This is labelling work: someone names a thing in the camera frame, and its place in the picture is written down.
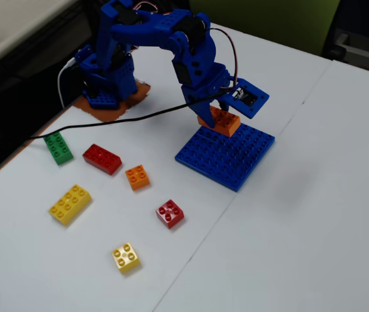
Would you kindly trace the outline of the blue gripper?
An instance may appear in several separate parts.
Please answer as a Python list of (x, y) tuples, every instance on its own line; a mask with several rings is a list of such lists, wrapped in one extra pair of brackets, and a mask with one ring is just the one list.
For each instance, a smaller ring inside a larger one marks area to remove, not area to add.
[[(174, 56), (172, 60), (178, 82), (186, 103), (193, 103), (202, 98), (223, 92), (229, 88), (232, 77), (226, 66), (215, 61), (214, 55), (209, 56)], [(211, 100), (198, 101), (190, 108), (205, 122), (215, 127), (214, 118), (210, 111)], [(228, 111), (228, 103), (218, 100), (222, 111)]]

